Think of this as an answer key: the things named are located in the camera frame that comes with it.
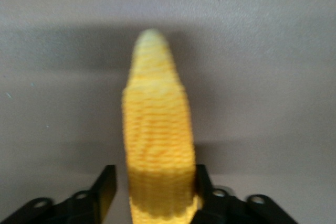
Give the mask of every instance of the screw hole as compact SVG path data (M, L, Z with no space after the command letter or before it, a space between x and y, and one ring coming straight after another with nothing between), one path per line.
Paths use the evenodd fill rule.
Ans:
M40 201L34 205L34 208L44 207L45 205L47 205L47 203L48 202L46 200Z
M265 204L265 200L259 196L254 196L251 200L257 204Z
M225 197L225 193L222 190L214 190L212 193L217 197Z
M88 195L86 193L81 193L81 194L78 194L76 195L76 199L84 199L86 198Z

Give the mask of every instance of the gray wall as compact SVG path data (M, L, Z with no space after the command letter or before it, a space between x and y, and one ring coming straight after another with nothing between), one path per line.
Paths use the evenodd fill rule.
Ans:
M213 182L334 223L336 0L0 0L0 219L117 164L106 223L131 223L120 98L150 27L171 43Z

